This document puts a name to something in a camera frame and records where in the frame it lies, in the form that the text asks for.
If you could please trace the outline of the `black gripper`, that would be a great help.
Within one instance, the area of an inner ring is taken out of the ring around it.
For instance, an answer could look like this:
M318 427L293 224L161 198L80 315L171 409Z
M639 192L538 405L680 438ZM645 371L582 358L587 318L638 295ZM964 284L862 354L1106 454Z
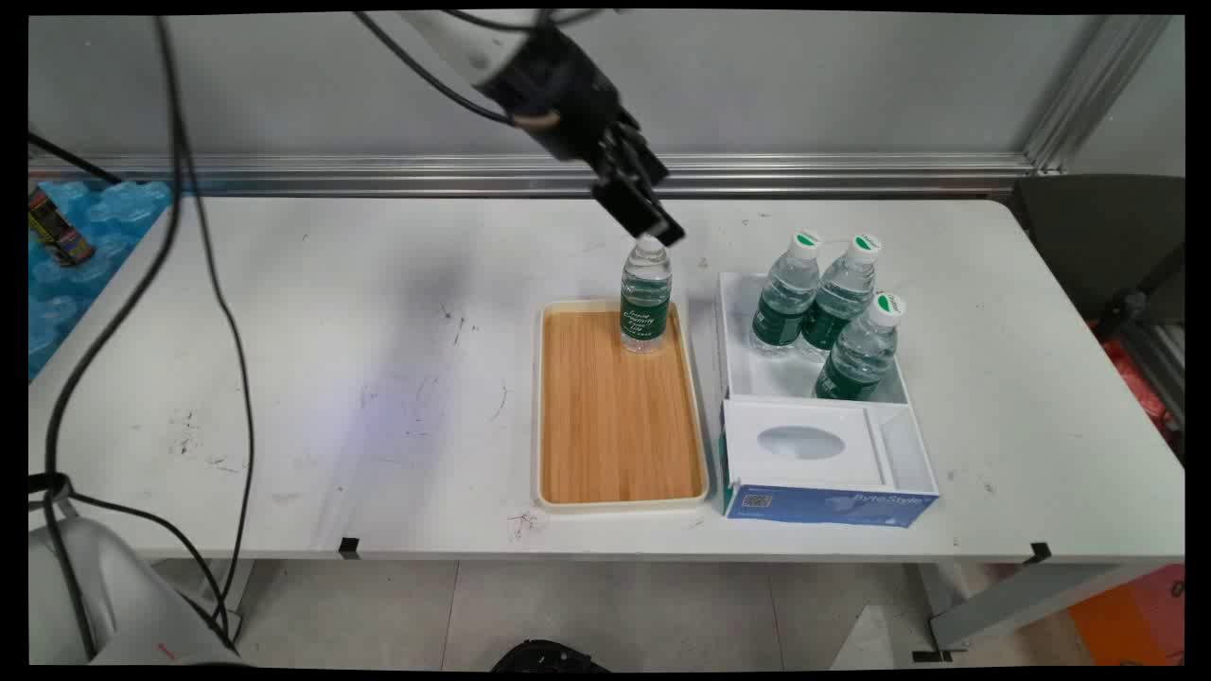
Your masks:
M631 236L656 238L665 247L685 236L655 191L668 168L649 149L614 82L558 27L528 33L476 90L553 159L595 164L591 195ZM613 143L613 155L606 143Z

